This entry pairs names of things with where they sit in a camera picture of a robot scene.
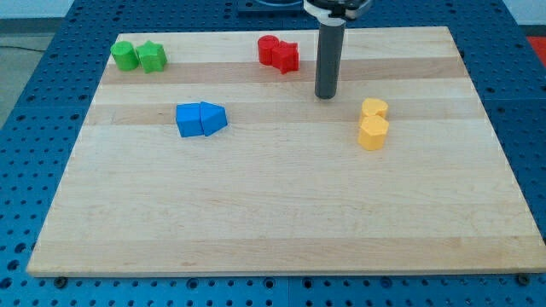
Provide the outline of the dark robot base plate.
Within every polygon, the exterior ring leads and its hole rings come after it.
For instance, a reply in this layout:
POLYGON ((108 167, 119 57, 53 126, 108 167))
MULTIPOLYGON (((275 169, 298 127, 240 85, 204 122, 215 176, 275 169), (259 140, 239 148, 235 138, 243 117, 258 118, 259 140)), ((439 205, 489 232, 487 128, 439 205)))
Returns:
POLYGON ((303 9, 302 0, 236 0, 239 16, 258 16, 260 14, 292 14, 303 9))

